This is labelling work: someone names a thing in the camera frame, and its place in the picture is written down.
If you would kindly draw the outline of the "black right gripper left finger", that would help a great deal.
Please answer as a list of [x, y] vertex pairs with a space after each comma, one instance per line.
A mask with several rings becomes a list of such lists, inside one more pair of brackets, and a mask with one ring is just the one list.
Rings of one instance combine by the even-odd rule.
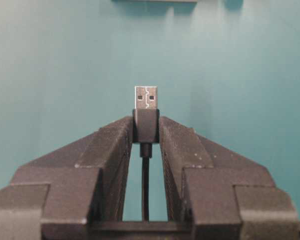
[[127, 116], [20, 166], [0, 190], [0, 240], [84, 240], [122, 220], [132, 139]]

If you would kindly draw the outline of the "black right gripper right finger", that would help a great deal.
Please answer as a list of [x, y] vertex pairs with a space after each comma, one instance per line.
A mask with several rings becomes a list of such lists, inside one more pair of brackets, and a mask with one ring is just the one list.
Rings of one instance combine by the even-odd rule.
[[264, 166], [167, 117], [159, 137], [168, 218], [193, 239], [298, 239], [295, 206]]

